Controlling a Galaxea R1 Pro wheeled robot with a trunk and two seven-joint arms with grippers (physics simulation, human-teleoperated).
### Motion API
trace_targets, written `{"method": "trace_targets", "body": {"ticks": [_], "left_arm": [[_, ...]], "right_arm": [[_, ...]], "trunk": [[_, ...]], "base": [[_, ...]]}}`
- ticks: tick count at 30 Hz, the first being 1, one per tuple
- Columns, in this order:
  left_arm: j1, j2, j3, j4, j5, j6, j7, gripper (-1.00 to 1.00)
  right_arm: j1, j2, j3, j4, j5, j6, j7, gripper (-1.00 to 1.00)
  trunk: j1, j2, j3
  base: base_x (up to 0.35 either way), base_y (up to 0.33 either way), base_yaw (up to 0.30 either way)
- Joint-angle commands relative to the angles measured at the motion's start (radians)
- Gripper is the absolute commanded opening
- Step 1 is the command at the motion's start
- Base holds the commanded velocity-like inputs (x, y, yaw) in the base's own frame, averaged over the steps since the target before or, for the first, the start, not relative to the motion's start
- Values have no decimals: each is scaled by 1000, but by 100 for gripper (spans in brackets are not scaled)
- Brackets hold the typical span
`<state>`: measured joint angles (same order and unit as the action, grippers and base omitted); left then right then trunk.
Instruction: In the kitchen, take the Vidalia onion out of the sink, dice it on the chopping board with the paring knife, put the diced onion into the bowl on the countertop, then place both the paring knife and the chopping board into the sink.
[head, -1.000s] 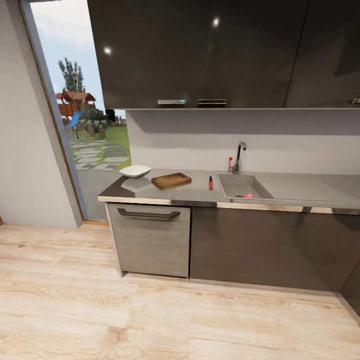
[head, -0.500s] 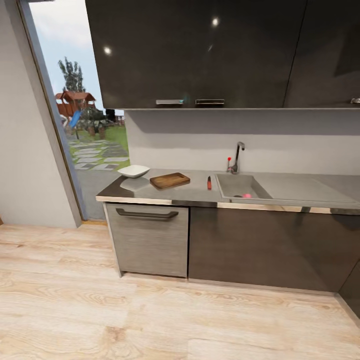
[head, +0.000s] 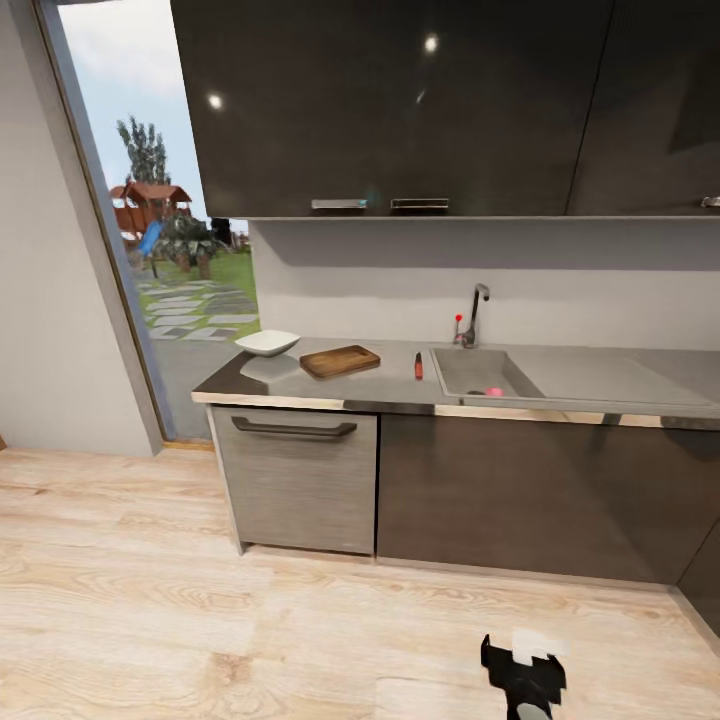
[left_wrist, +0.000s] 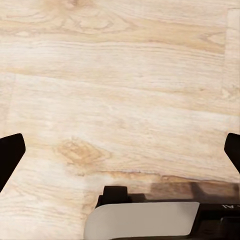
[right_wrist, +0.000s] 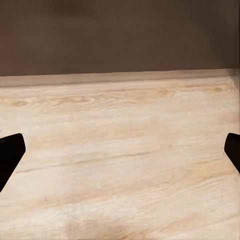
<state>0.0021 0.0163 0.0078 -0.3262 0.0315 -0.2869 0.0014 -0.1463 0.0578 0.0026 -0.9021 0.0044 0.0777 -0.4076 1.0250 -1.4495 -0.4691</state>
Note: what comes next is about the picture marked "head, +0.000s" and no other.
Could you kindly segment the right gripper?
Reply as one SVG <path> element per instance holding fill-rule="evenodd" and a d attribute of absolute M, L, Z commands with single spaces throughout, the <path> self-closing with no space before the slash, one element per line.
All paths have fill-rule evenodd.
<path fill-rule="evenodd" d="M 560 689 L 567 689 L 566 673 L 557 656 L 547 655 L 547 659 L 532 657 L 532 665 L 515 663 L 512 651 L 491 647 L 490 635 L 487 635 L 481 643 L 480 660 L 483 667 L 489 668 L 490 684 L 504 688 L 506 696 L 514 682 L 528 682 L 552 704 L 563 704 Z"/>

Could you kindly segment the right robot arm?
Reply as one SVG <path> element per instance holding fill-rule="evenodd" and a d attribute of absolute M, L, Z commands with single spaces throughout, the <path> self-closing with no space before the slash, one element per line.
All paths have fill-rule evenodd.
<path fill-rule="evenodd" d="M 512 628 L 511 639 L 512 651 L 491 647 L 490 635 L 481 643 L 481 665 L 489 668 L 490 684 L 504 688 L 509 720 L 552 720 L 550 706 L 563 704 L 560 689 L 567 689 L 558 657 L 571 656 L 568 641 L 521 628 Z M 531 651 L 546 653 L 547 659 Z"/>

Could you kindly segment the cutting board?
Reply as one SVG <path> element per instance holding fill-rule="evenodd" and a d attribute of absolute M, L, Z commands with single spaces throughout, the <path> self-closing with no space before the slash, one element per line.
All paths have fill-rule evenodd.
<path fill-rule="evenodd" d="M 335 373 L 381 363 L 381 357 L 376 353 L 367 351 L 360 345 L 352 345 L 351 347 L 343 347 L 343 349 L 331 349 L 331 351 L 322 353 L 303 355 L 299 357 L 299 361 L 313 375 L 327 377 Z"/>

